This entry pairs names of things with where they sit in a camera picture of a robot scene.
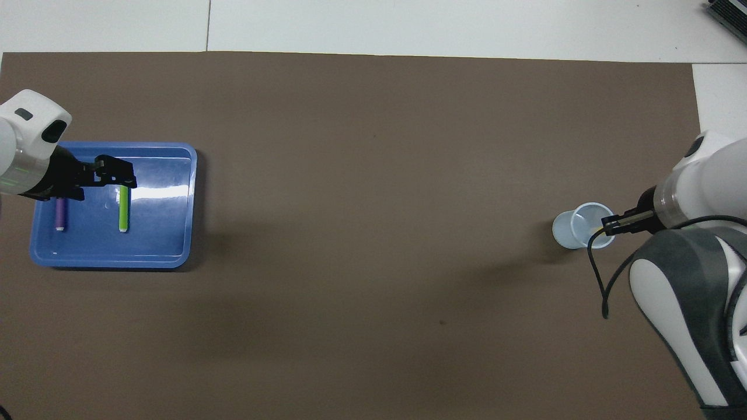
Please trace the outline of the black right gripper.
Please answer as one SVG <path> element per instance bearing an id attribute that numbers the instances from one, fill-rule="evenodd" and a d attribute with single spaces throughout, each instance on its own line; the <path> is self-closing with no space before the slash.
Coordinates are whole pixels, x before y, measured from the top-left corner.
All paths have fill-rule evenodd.
<path id="1" fill-rule="evenodd" d="M 656 189 L 656 187 L 651 187 L 646 189 L 641 194 L 637 202 L 637 207 L 635 208 L 635 215 L 640 216 L 641 218 L 653 218 L 657 215 L 657 212 L 655 210 Z"/>

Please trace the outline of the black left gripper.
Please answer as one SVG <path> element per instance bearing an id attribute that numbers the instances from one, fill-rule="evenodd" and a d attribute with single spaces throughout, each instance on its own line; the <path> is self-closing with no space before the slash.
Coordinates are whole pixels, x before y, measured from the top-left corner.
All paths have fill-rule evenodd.
<path id="1" fill-rule="evenodd" d="M 138 186 L 131 162 L 112 155 L 98 155 L 92 165 L 81 162 L 64 147 L 57 146 L 49 158 L 45 175 L 36 184 L 36 199 L 48 201 L 52 198 L 67 198 L 76 201 L 85 199 L 86 187 L 101 188 L 109 184 L 126 188 Z"/>

